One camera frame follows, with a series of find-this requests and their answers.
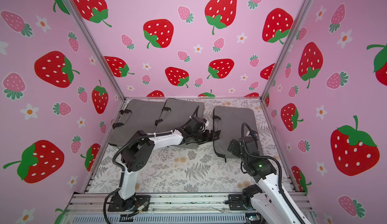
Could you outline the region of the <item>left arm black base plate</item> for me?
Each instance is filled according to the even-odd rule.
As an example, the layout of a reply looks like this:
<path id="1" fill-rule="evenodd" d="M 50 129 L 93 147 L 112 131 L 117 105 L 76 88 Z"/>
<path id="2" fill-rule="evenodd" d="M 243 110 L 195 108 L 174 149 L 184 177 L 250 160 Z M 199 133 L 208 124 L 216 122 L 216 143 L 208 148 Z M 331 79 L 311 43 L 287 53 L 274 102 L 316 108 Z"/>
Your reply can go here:
<path id="1" fill-rule="evenodd" d="M 134 195 L 127 200 L 123 200 L 118 194 L 113 196 L 108 202 L 109 212 L 135 211 L 140 207 L 140 211 L 148 211 L 150 195 Z"/>

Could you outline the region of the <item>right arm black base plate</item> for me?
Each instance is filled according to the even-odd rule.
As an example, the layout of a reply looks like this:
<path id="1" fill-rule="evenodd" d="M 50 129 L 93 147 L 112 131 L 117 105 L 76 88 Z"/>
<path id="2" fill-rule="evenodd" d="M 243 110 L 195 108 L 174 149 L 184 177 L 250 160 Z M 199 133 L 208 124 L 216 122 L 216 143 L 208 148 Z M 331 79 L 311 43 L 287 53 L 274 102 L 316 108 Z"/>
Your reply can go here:
<path id="1" fill-rule="evenodd" d="M 230 210 L 255 210 L 251 199 L 245 194 L 229 194 L 224 204 L 228 205 Z"/>

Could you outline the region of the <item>grey laptop bag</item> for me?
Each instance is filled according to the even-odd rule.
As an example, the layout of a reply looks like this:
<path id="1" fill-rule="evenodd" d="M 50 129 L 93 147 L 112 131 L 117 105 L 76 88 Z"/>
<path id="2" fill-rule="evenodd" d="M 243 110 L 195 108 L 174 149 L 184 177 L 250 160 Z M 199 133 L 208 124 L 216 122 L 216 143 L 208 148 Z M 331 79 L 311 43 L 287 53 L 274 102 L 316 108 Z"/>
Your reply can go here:
<path id="1" fill-rule="evenodd" d="M 169 98 L 166 100 L 159 120 L 155 122 L 155 131 L 159 133 L 174 130 L 176 133 L 180 133 L 177 128 L 183 126 L 190 117 L 204 118 L 203 115 L 204 103 Z M 179 147 L 197 149 L 199 145 L 195 147 Z"/>
<path id="2" fill-rule="evenodd" d="M 224 159 L 236 158 L 228 151 L 230 142 L 244 136 L 250 153 L 263 155 L 261 141 L 254 142 L 250 130 L 258 132 L 254 111 L 248 108 L 216 106 L 213 109 L 213 148 L 215 154 Z"/>
<path id="3" fill-rule="evenodd" d="M 108 144 L 121 148 L 136 132 L 155 132 L 155 122 L 159 120 L 165 102 L 133 99 L 125 110 L 121 110 L 120 119 L 113 124 Z"/>

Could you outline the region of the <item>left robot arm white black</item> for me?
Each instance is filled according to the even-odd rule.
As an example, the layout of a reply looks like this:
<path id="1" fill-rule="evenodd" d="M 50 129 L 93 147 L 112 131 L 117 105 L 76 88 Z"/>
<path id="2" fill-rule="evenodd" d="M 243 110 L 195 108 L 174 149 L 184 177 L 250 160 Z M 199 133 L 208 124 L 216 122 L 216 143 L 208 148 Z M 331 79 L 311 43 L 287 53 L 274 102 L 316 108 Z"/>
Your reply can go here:
<path id="1" fill-rule="evenodd" d="M 196 107 L 188 121 L 169 131 L 145 133 L 137 131 L 113 156 L 112 163 L 121 169 L 120 183 L 117 189 L 109 193 L 103 203 L 103 216 L 106 223 L 111 221 L 108 212 L 127 211 L 127 218 L 147 210 L 151 196 L 136 196 L 136 182 L 153 151 L 169 146 L 189 146 L 204 144 L 219 139 L 219 134 L 208 130 L 208 121 L 198 116 Z"/>

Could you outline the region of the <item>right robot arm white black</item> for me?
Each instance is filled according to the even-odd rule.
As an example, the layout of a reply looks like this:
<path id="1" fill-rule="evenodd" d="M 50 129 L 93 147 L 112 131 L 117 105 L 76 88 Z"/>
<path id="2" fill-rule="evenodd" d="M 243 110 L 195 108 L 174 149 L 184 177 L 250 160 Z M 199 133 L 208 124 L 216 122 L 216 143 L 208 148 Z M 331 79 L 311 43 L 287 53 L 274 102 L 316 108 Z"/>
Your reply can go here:
<path id="1" fill-rule="evenodd" d="M 249 142 L 258 145 L 258 133 L 243 122 L 241 138 L 233 139 L 228 151 L 241 160 L 244 173 L 256 182 L 242 191 L 245 207 L 256 210 L 268 224 L 309 224 L 310 221 L 283 188 L 278 160 L 253 153 L 249 150 Z"/>

